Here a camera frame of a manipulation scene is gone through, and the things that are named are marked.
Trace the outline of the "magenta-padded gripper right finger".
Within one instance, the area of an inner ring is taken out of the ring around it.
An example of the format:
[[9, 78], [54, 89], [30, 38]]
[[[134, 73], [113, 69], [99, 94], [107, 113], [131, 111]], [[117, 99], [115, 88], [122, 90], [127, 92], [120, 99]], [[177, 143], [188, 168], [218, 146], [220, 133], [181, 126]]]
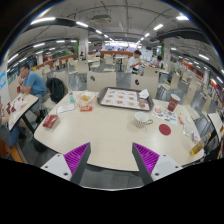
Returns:
[[167, 154], [159, 155], [137, 143], [132, 144], [132, 154], [145, 185], [182, 169], [182, 166]]

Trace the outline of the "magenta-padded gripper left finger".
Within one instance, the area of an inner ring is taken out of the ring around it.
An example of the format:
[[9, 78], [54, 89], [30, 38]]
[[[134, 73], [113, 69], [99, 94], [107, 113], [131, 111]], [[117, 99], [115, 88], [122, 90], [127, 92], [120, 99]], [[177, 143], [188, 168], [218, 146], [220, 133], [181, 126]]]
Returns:
[[72, 183], [79, 184], [90, 153], [91, 144], [85, 143], [66, 154], [55, 154], [42, 166], [42, 169]]

